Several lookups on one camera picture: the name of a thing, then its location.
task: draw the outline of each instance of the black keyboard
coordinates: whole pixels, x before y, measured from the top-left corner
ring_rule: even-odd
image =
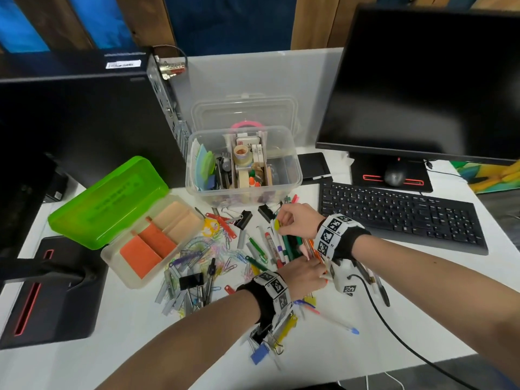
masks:
[[[318,211],[346,215],[380,238],[488,254],[472,203],[326,181]]]

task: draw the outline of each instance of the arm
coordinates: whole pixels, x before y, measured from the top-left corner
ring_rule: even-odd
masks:
[[[279,232],[314,238],[324,219],[308,204],[285,204]],[[351,254],[520,384],[520,293],[454,262],[370,235],[355,239]]]
[[[318,260],[296,259],[278,270],[292,300],[325,286]],[[260,318],[255,297],[240,290],[179,320],[123,363],[97,390],[189,388]]]

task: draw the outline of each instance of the monitor base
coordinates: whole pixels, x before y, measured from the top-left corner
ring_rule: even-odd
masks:
[[[350,172],[352,173],[352,184],[356,186],[423,193],[431,193],[433,191],[432,183],[430,182],[430,177],[428,176],[428,171],[423,160],[401,157],[401,161],[406,161],[408,170],[405,183],[395,187],[390,186],[384,180],[387,164],[393,162],[396,159],[395,156],[356,152],[349,152],[349,156],[355,160],[350,166]]]
[[[88,265],[96,278],[77,288],[71,288],[70,281],[63,279],[24,282],[1,334],[0,349],[89,337],[96,324],[108,270],[99,252],[64,236],[43,238],[35,258],[70,268]]]

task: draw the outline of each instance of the black plastic stand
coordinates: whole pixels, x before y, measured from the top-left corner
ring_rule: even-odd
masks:
[[[349,152],[354,159],[350,166],[352,184],[356,186],[379,187],[384,189],[396,189],[431,193],[433,191],[428,171],[421,159],[401,158],[407,163],[407,176],[405,183],[399,187],[390,186],[385,182],[384,176],[387,164],[393,162],[396,157],[377,154]]]
[[[0,281],[25,281],[0,349],[77,340],[94,331],[107,276],[99,251],[64,237],[42,239],[34,259],[0,261]]]

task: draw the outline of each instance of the green plastic lid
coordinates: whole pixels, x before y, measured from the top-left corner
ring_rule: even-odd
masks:
[[[51,213],[49,225],[88,249],[100,249],[167,194],[153,165],[135,156]]]

